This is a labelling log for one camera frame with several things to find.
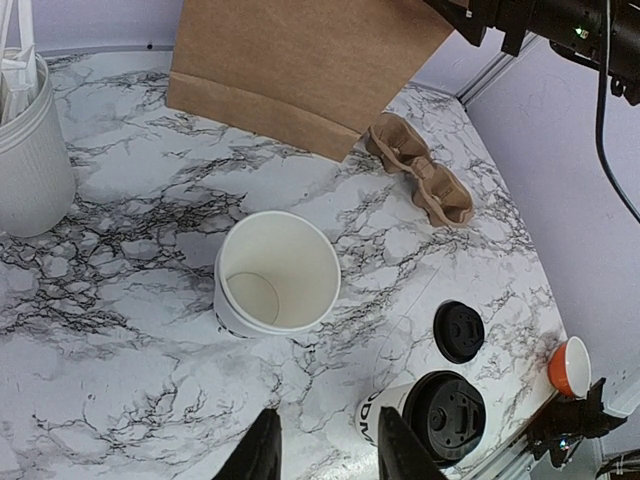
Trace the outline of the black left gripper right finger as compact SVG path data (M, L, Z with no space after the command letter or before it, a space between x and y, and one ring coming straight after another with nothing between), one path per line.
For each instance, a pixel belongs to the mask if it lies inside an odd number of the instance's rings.
M377 450L380 479L447 479L395 409L383 407L379 421Z

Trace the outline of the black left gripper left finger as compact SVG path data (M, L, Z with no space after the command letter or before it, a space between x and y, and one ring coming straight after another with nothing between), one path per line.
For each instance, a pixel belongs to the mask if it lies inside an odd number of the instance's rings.
M281 432L281 420L277 411L263 409L213 480L280 479Z

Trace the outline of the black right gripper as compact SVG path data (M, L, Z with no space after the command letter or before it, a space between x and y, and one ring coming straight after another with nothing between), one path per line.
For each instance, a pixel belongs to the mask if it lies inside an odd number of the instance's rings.
M429 1L427 3L470 44L481 45L486 30L504 33L501 50L518 56L527 33L549 41L561 57L597 70L604 38L602 1ZM608 75L611 93L639 103L639 3L612 1Z

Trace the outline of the white paper coffee cup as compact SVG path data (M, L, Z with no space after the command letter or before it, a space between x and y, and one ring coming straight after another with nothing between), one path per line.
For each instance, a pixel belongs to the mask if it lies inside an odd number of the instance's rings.
M407 383L385 388L366 395L360 402L355 414L355 428L366 444L372 447L378 446L379 416L383 407L395 409L401 418L408 422L405 410L413 387L413 383Z

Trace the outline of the black plastic cup lid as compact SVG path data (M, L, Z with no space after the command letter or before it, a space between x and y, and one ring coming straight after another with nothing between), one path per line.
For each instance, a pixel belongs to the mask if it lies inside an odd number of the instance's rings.
M477 448L485 432L480 392L453 371L424 375L409 390L403 420L441 469L457 465Z

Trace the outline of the brown cardboard cup carrier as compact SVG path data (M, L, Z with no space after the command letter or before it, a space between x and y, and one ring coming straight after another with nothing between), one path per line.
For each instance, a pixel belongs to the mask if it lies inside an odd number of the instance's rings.
M459 228L471 221L470 192L451 170L432 159L426 142L404 118L380 114L368 129L365 147L386 172L412 178L412 202L426 212L432 226Z

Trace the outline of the brown paper bag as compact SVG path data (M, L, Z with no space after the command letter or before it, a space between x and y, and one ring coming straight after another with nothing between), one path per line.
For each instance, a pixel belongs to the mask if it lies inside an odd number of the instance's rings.
M451 32L422 1L187 1L167 104L339 162Z

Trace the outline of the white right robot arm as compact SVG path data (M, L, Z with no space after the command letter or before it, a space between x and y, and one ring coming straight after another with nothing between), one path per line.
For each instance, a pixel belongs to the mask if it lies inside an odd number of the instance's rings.
M501 50L518 56L524 37L548 40L560 57L598 74L595 145L609 184L633 218L639 211L624 192L604 146L609 96L639 103L639 4L636 1L432 1L432 7L470 44L481 45L487 29L503 32ZM578 388L589 374L586 349L577 337L562 344L548 367L558 392L530 424L528 441L535 458L549 454L554 467L568 459L573 441L596 439L623 425L639 406L639 373L623 373L614 384L604 379Z

